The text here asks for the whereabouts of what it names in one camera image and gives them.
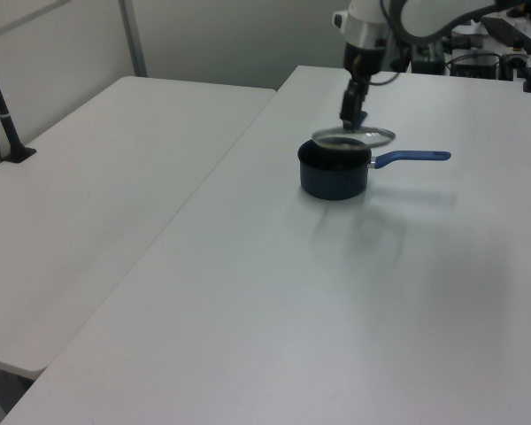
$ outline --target white table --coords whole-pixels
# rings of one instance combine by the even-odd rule
[[[394,148],[452,160],[329,203],[296,151],[347,80],[296,70],[4,425],[531,424],[531,96],[371,89]]]
[[[125,78],[0,165],[0,368],[36,378],[272,97]]]

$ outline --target white wall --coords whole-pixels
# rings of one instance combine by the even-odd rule
[[[134,0],[148,75],[278,89],[296,66],[340,67],[332,13],[350,0]]]
[[[0,86],[23,143],[133,74],[118,0],[73,0],[0,35]]]

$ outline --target saucepan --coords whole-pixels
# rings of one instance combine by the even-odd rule
[[[313,140],[298,152],[301,161],[301,186],[310,195],[328,201],[350,199],[363,193],[368,168],[383,168],[398,160],[446,161],[445,151],[393,151],[377,158],[372,150],[343,151],[319,146]]]

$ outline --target blue handle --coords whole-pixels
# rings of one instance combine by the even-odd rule
[[[448,161],[450,152],[433,151],[395,151],[381,155],[375,159],[375,169],[385,167],[394,161]]]

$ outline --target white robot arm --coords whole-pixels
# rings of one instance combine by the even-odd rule
[[[344,68],[352,76],[342,103],[344,129],[355,128],[392,33],[410,44],[427,44],[465,20],[521,3],[523,0],[352,0],[348,11],[333,16],[346,39]]]

